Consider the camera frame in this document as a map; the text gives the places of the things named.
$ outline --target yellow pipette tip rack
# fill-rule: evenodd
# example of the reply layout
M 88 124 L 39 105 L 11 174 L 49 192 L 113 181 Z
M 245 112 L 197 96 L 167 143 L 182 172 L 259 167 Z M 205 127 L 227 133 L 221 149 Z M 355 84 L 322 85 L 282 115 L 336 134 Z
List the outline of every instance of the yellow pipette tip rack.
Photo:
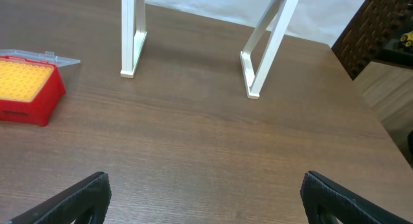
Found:
M 0 60 L 0 99 L 33 100 L 52 70 L 47 65 Z

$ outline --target white wall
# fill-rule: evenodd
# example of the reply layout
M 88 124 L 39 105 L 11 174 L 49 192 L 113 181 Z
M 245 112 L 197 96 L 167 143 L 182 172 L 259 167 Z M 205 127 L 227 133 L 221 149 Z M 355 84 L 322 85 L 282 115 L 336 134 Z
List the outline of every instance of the white wall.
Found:
M 255 26 L 270 0 L 146 0 L 148 4 Z M 332 46 L 364 0 L 299 0 L 287 34 Z

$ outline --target wood grain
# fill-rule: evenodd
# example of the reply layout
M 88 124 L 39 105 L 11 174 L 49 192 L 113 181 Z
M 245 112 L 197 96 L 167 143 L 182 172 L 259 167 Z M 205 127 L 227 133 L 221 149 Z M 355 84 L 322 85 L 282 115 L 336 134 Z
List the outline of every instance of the wood grain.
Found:
M 239 51 L 252 28 L 148 5 L 125 79 L 120 10 L 0 0 L 0 48 L 82 60 L 60 69 L 67 94 L 47 127 L 0 123 L 0 221 L 97 170 L 107 223 L 306 223 L 308 170 L 413 221 L 412 170 L 327 45 L 286 36 L 251 100 Z
M 407 143 L 413 130 L 413 70 L 371 62 L 354 83 L 413 165 Z

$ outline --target red box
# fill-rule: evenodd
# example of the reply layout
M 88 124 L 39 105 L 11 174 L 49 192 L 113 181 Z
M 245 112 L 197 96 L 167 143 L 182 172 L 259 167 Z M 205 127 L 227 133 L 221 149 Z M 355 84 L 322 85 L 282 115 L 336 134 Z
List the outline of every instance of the red box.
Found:
M 0 61 L 13 62 L 15 65 L 19 63 L 24 66 L 31 65 L 32 67 L 41 66 L 42 68 L 49 68 L 48 75 L 42 80 L 43 84 L 34 92 L 31 100 L 21 101 L 0 97 L 0 120 L 33 123 L 42 127 L 47 126 L 50 114 L 59 98 L 66 92 L 57 67 L 45 61 L 37 62 L 11 56 L 0 56 Z

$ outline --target white metal frame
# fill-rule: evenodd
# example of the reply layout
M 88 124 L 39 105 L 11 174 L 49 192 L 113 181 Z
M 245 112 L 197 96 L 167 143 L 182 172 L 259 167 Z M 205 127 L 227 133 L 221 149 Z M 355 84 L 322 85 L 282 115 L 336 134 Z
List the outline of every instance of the white metal frame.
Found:
M 254 29 L 249 40 L 247 41 L 247 44 L 241 51 L 240 57 L 243 66 L 245 88 L 247 89 L 248 98 L 259 98 L 259 92 L 263 87 L 265 78 L 267 77 L 268 71 L 270 70 L 271 64 L 276 56 L 285 30 L 287 29 L 294 10 L 296 9 L 297 3 L 298 0 L 271 0 L 267 10 L 265 10 L 264 15 L 261 17 L 261 20 L 259 20 L 257 27 Z M 251 63 L 251 52 L 277 13 L 278 15 L 276 17 L 270 39 L 268 40 L 263 58 L 258 66 L 257 74 L 255 75 Z
M 122 0 L 122 77 L 134 77 L 145 39 L 145 0 Z

